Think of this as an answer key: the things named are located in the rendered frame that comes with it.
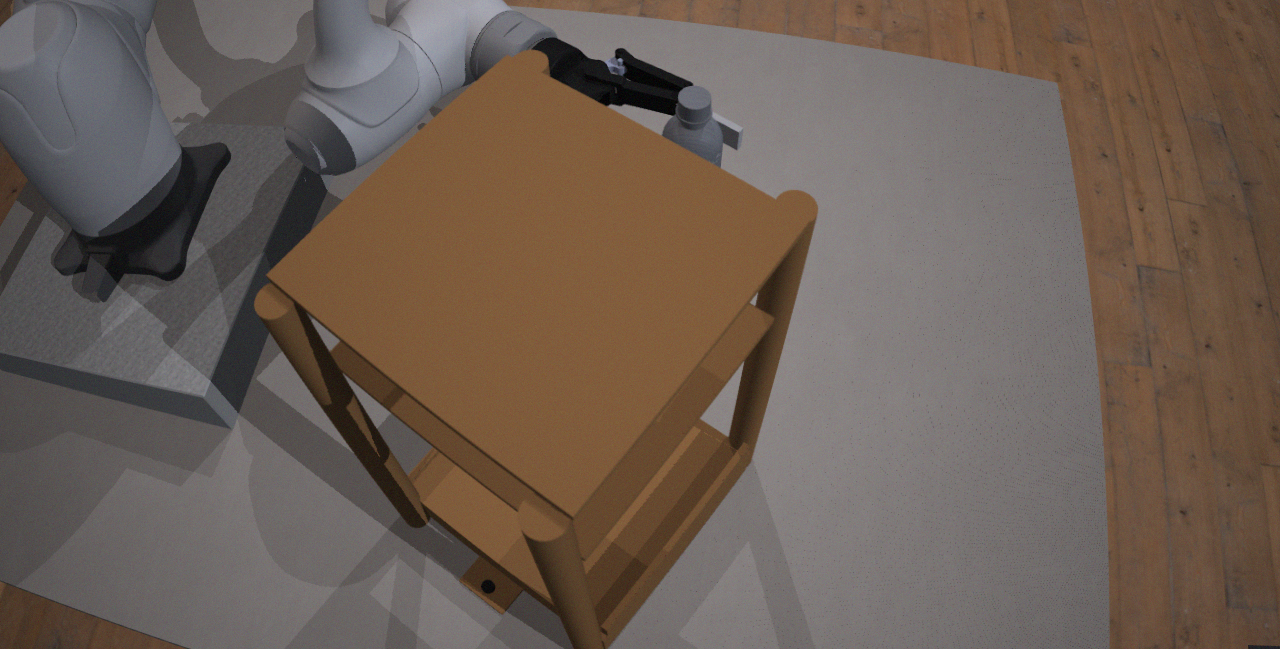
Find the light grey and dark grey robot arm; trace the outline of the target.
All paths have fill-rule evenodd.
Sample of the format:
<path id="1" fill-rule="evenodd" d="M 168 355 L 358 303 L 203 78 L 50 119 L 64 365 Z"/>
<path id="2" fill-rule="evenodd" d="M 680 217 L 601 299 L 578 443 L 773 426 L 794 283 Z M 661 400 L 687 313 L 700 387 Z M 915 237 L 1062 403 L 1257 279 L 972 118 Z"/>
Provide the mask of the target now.
<path id="1" fill-rule="evenodd" d="M 182 147 L 159 105 L 145 52 L 156 5 L 14 0 L 0 26 L 1 143 L 72 228 L 55 269 L 86 271 L 82 292 L 102 302 L 124 274 L 183 274 L 230 163 L 225 143 Z M 385 17 L 372 23 L 369 0 L 314 0 L 284 138 L 320 175 L 364 166 L 500 58 L 558 38 L 503 0 L 388 0 Z"/>

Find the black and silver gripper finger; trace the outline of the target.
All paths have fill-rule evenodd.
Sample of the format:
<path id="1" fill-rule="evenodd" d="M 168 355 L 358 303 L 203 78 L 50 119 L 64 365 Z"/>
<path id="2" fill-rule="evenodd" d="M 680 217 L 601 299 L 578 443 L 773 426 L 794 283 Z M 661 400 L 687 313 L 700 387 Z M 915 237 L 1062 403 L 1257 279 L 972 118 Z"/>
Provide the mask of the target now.
<path id="1" fill-rule="evenodd" d="M 582 84 L 580 84 L 580 81 L 570 81 L 570 87 L 573 90 L 579 90 L 580 93 L 585 93 L 585 96 L 593 99 L 593 96 L 588 93 L 588 90 L 585 90 Z"/>
<path id="2" fill-rule="evenodd" d="M 584 72 L 586 79 L 600 81 L 600 83 L 616 87 L 614 101 L 611 105 L 630 105 L 675 116 L 680 90 L 694 87 L 692 81 L 678 78 L 671 72 L 662 70 L 660 67 L 646 64 L 646 61 L 630 55 L 625 47 L 614 49 L 614 58 L 609 58 L 605 64 L 611 72 L 604 72 L 598 67 L 586 67 Z M 675 92 L 676 88 L 677 92 Z M 739 151 L 742 143 L 741 125 L 714 111 L 712 116 L 719 122 L 723 143 Z"/>

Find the grey bottle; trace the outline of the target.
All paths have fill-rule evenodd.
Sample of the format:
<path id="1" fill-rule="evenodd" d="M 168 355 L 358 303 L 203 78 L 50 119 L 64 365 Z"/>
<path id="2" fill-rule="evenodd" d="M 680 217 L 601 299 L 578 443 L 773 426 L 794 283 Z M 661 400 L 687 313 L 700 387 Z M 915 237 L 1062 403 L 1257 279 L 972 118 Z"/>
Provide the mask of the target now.
<path id="1" fill-rule="evenodd" d="M 676 115 L 666 122 L 662 137 L 721 166 L 723 134 L 712 116 L 710 101 L 709 90 L 703 87 L 680 90 Z"/>

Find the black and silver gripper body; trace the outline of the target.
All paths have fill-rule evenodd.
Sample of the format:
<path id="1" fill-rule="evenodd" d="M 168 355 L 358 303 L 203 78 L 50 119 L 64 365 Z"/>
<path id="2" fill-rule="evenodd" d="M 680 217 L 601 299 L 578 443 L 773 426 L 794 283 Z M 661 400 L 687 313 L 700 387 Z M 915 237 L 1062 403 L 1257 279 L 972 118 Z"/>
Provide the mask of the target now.
<path id="1" fill-rule="evenodd" d="M 602 105 L 609 106 L 614 101 L 616 90 L 613 84 L 604 84 L 600 81 L 591 81 L 585 78 L 586 67 L 598 67 L 604 72 L 611 72 L 605 61 L 595 60 L 595 58 L 588 58 L 582 55 L 579 47 L 570 46 L 564 40 L 559 38 L 544 38 L 540 40 L 536 46 L 538 51 L 544 52 L 549 60 L 550 78 L 561 81 L 563 84 L 568 84 L 570 81 L 580 81 L 582 87 L 588 90 L 588 93 L 596 99 Z"/>

